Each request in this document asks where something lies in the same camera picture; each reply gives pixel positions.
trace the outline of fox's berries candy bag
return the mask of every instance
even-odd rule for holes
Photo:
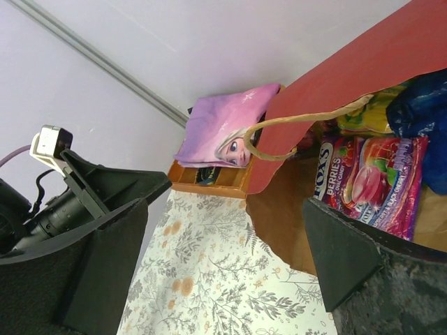
[[[411,241],[427,143],[426,137],[325,137],[314,197]]]

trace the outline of blue plastic bag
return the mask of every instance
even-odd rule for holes
[[[387,107],[396,136],[428,136],[423,182],[447,195],[447,69],[421,75]]]

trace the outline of leaf pattern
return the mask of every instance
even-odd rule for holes
[[[171,192],[119,335],[332,335],[316,277],[255,233],[240,200]]]

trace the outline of rope handle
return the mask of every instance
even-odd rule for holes
[[[301,115],[295,115],[293,117],[278,117],[277,119],[271,119],[271,120],[267,120],[264,122],[260,122],[259,124],[255,124],[254,126],[250,127],[247,130],[247,132],[245,133],[245,135],[244,135],[245,147],[253,155],[258,157],[259,159],[263,159],[264,161],[285,161],[287,158],[291,157],[296,152],[296,147],[293,148],[286,155],[271,156],[269,154],[266,154],[264,152],[257,150],[257,148],[254,147],[254,145],[250,141],[253,134],[256,131],[258,131],[259,129],[262,129],[262,128],[265,128],[268,126],[273,126],[275,124],[290,124],[293,122],[305,122],[305,121],[315,122],[315,121],[331,120],[336,117],[346,115],[350,112],[358,110],[359,108],[362,108],[371,100],[371,98],[373,96],[374,96],[374,94],[367,94],[367,95],[361,96],[356,101],[353,101],[352,103],[349,103],[348,105],[338,108],[337,110],[333,110],[332,112],[324,112],[324,113],[316,113],[316,114],[301,114]]]

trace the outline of wooden tray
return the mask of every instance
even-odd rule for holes
[[[195,183],[197,169],[182,167],[174,161],[168,178],[173,183],[173,190],[176,191],[245,199],[252,165],[253,160],[245,169],[223,167],[215,185],[201,186]]]

